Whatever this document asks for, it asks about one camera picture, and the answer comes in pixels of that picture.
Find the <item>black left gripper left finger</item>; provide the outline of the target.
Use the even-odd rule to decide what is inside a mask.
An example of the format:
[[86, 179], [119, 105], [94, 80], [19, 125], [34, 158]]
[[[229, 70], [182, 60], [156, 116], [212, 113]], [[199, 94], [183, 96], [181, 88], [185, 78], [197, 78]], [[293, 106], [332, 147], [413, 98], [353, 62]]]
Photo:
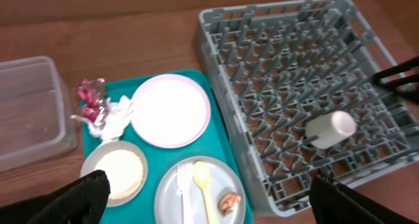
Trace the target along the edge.
[[50, 193], [1, 208], [1, 224], [99, 224], [111, 193], [103, 170], [95, 170]]

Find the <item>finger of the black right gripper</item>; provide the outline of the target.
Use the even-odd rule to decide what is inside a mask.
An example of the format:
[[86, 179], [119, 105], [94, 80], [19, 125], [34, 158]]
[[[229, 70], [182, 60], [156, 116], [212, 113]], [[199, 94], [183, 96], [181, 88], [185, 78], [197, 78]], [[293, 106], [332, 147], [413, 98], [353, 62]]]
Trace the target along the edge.
[[375, 73], [373, 75], [373, 83], [380, 83], [382, 79], [385, 79], [386, 77], [406, 73], [416, 69], [418, 69], [418, 56], [410, 60], [407, 60], [406, 62], [403, 62], [399, 65], [395, 65], [393, 67]]
[[418, 103], [418, 74], [389, 81], [384, 83], [382, 88], [392, 92], [404, 100], [408, 100], [412, 103]]

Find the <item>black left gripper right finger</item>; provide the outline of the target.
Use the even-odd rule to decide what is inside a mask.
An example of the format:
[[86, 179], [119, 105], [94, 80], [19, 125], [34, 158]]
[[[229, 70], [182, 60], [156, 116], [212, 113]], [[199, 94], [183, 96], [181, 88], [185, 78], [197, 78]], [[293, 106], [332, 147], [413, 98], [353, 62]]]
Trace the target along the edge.
[[418, 224], [325, 176], [313, 178], [309, 202], [317, 224]]

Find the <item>white paper cup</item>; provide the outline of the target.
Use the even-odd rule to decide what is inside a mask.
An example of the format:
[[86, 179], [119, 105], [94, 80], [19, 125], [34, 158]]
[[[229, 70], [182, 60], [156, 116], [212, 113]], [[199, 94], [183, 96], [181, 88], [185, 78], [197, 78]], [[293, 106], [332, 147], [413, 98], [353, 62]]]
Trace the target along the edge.
[[318, 149], [328, 149], [354, 135], [357, 123], [351, 114], [345, 111], [333, 111], [306, 123], [305, 136], [317, 136], [311, 142]]

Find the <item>grey plate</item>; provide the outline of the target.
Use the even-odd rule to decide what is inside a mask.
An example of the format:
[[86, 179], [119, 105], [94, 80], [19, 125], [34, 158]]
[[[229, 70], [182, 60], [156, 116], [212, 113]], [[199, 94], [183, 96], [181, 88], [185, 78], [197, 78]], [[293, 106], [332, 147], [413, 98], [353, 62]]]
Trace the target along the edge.
[[[226, 224], [243, 224], [246, 216], [246, 196], [244, 188], [236, 173], [224, 162], [211, 157], [197, 156], [184, 159], [173, 165], [161, 179], [155, 195], [154, 213], [158, 224], [182, 224], [183, 202], [177, 186], [177, 167], [186, 164], [191, 167], [195, 162], [202, 161], [208, 165], [211, 175], [210, 193], [215, 202], [219, 221]], [[241, 201], [227, 215], [219, 212], [220, 200], [230, 192], [241, 196]]]

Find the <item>white plastic fork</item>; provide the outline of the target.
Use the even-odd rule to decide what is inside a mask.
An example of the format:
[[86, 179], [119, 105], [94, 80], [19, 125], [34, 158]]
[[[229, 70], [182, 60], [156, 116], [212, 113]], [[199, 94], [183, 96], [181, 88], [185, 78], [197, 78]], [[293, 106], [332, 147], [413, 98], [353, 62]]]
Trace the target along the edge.
[[193, 170], [190, 164], [179, 163], [177, 165], [177, 193], [181, 197], [183, 224], [193, 224], [193, 216], [191, 211], [191, 200], [189, 190], [192, 185]]

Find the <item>yellow plastic spoon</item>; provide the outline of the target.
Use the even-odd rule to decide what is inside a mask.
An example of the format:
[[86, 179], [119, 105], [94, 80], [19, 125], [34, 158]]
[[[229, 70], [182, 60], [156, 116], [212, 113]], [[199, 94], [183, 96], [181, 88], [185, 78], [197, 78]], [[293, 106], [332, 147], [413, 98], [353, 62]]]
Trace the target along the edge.
[[210, 169], [205, 162], [199, 160], [194, 163], [193, 180], [202, 192], [208, 224], [219, 224], [217, 210], [215, 209], [215, 203], [210, 192]]

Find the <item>pink rimmed white plate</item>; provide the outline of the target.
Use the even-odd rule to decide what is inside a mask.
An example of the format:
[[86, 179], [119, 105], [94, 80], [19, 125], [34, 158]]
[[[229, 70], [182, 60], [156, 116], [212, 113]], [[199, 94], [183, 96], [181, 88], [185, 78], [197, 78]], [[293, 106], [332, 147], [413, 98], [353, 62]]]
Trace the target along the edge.
[[176, 149], [196, 141], [211, 118], [205, 90], [189, 77], [168, 73], [151, 77], [132, 96], [131, 125], [147, 143]]

